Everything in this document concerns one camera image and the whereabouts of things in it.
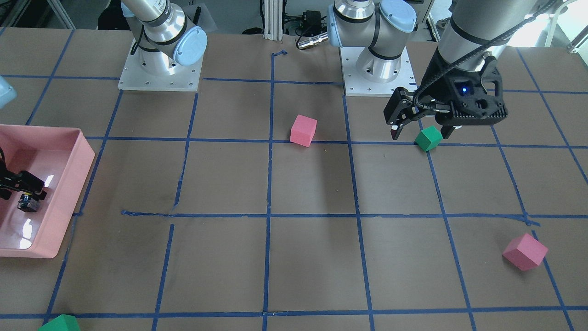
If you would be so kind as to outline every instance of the gray floor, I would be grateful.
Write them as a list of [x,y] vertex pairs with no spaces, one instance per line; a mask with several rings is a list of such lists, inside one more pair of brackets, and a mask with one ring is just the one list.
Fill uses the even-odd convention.
[[[577,55],[507,48],[510,117],[424,153],[418,123],[391,140],[385,98],[343,95],[335,48],[211,35],[198,94],[122,92],[131,38],[0,30],[19,92],[0,122],[79,127],[96,151],[58,257],[0,259],[0,329],[588,327]],[[420,81],[435,44],[408,49]],[[310,148],[288,142],[297,114]],[[501,256],[524,233],[550,249],[528,272]]]

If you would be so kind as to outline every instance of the cube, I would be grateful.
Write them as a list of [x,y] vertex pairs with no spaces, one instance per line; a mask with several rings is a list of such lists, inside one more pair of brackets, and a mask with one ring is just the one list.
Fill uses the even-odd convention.
[[315,136],[316,120],[314,118],[298,115],[290,130],[290,141],[305,147],[310,146],[312,137]]
[[423,151],[427,152],[437,147],[442,139],[441,132],[436,127],[431,126],[421,130],[415,142]]
[[530,234],[513,239],[506,247],[502,256],[512,262],[520,270],[526,271],[538,267],[547,254],[547,247],[538,242]]
[[51,322],[41,326],[39,331],[80,331],[78,321],[70,315],[59,315]]

